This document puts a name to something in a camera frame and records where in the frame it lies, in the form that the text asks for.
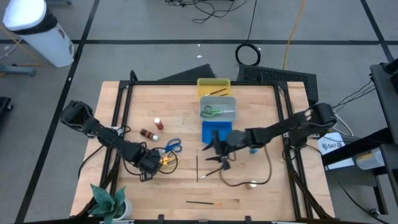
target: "white trash can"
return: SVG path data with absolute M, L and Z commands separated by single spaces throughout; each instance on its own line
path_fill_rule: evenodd
M 45 0 L 11 0 L 2 21 L 56 67 L 73 62 L 75 48 Z

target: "wooden table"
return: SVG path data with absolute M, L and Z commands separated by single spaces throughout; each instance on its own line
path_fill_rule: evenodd
M 101 89 L 95 117 L 105 126 L 111 125 L 118 85 L 118 82 L 104 82 Z M 259 185 L 251 190 L 244 185 L 228 187 L 220 181 L 218 173 L 197 182 L 197 154 L 199 177 L 219 168 L 220 164 L 205 161 L 206 158 L 215 156 L 215 152 L 213 149 L 202 151 L 206 144 L 201 142 L 196 86 L 136 85 L 132 92 L 127 121 L 132 131 L 126 134 L 125 139 L 146 141 L 148 147 L 153 148 L 164 147 L 170 139 L 180 138 L 183 150 L 178 154 L 180 162 L 173 174 L 158 173 L 148 182 L 141 183 L 138 177 L 128 174 L 124 167 L 120 166 L 117 189 L 126 186 L 126 197 L 133 204 L 130 218 L 156 220 L 159 214 L 164 214 L 167 220 L 244 220 L 245 215 L 250 215 L 255 221 L 295 220 L 286 163 L 282 159 L 281 137 L 274 138 L 267 145 L 272 161 L 272 177 L 266 185 Z M 238 104 L 238 117 L 233 129 L 266 127 L 279 121 L 272 86 L 233 86 L 232 92 Z M 289 93 L 295 112 L 308 107 L 303 83 L 289 83 Z M 155 117 L 160 117 L 165 126 L 161 132 L 155 127 Z M 141 128 L 158 133 L 159 141 L 154 142 L 139 135 Z M 317 147 L 315 140 L 308 140 L 308 144 Z M 90 155 L 99 146 L 96 139 L 88 140 L 85 156 Z M 104 155 L 105 150 L 84 166 L 71 215 L 81 211 L 92 198 L 90 184 L 99 184 Z M 254 155 L 249 153 L 249 149 L 243 149 L 237 152 L 237 157 L 237 161 L 231 163 L 232 168 L 224 172 L 227 181 L 260 182 L 267 178 L 270 170 L 263 149 Z M 325 211 L 333 216 L 330 193 L 319 153 L 309 148 L 302 149 L 302 158 L 308 189 Z M 133 166 L 128 165 L 128 168 L 138 172 Z M 302 216 L 305 217 L 302 194 L 297 191 Z M 186 200 L 220 202 L 222 205 L 192 204 L 186 203 Z

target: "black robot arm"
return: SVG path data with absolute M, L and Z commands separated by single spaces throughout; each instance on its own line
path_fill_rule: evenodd
M 61 112 L 61 123 L 84 133 L 96 136 L 98 141 L 106 147 L 114 147 L 121 157 L 141 171 L 140 180 L 151 180 L 160 169 L 160 154 L 158 150 L 149 150 L 146 144 L 125 141 L 112 128 L 106 128 L 94 118 L 93 110 L 83 102 L 71 101 Z
M 213 139 L 207 150 L 213 147 L 218 156 L 208 158 L 223 163 L 223 169 L 229 169 L 228 154 L 245 147 L 258 149 L 264 147 L 274 137 L 288 134 L 290 145 L 302 147 L 307 143 L 307 138 L 312 134 L 324 135 L 328 129 L 332 128 L 337 122 L 333 108 L 320 103 L 309 109 L 293 114 L 281 122 L 266 128 L 246 128 L 244 131 L 231 131 L 226 141 L 220 141 L 218 132 L 213 132 Z

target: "white cable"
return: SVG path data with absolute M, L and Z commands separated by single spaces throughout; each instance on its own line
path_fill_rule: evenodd
M 9 50 L 7 53 L 5 53 L 3 56 L 1 56 L 1 57 L 0 57 L 0 60 L 3 59 L 3 58 L 5 58 L 5 57 L 10 56 L 10 54 L 11 54 L 11 53 L 17 48 L 17 46 L 21 43 L 21 41 L 22 41 L 22 39 L 20 39 L 20 40 L 18 41 L 18 43 L 12 47 L 11 50 Z
M 339 132 L 340 134 L 344 134 L 344 135 L 346 135 L 346 136 L 354 136 L 353 131 L 352 131 L 351 128 L 349 128 L 349 126 L 343 121 L 343 119 L 340 118 L 336 113 L 335 113 L 335 115 L 336 115 L 337 119 L 340 120 L 341 123 L 343 123 L 344 127 L 346 127 L 346 129 L 349 131 L 349 134 L 346 134 L 346 133 L 340 131 L 339 129 L 337 129 L 337 128 L 335 128 L 335 127 L 333 127 L 333 129 L 334 129 L 335 131 Z

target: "potted plant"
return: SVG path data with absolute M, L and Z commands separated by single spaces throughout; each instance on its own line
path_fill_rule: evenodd
M 105 224 L 112 224 L 113 221 L 127 218 L 132 212 L 132 204 L 128 198 L 124 198 L 125 188 L 119 189 L 112 197 L 106 190 L 91 184 L 97 204 L 88 213 L 104 217 Z

